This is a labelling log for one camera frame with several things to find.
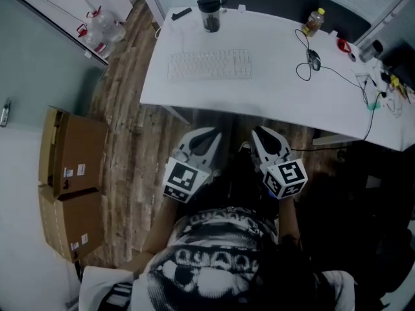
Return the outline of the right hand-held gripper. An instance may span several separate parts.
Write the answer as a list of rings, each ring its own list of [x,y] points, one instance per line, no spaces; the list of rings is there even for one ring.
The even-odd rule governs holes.
[[[252,130],[252,139],[260,162],[260,180],[271,197],[281,200],[301,192],[308,181],[307,173],[302,160],[292,156],[287,140],[264,126]],[[267,151],[281,152],[269,154]]]

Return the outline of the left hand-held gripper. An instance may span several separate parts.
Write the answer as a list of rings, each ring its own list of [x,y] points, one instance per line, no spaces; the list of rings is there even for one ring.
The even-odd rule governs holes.
[[[211,164],[221,138],[222,133],[213,127],[199,128],[185,134],[165,165],[163,194],[188,203],[202,187],[210,184]]]

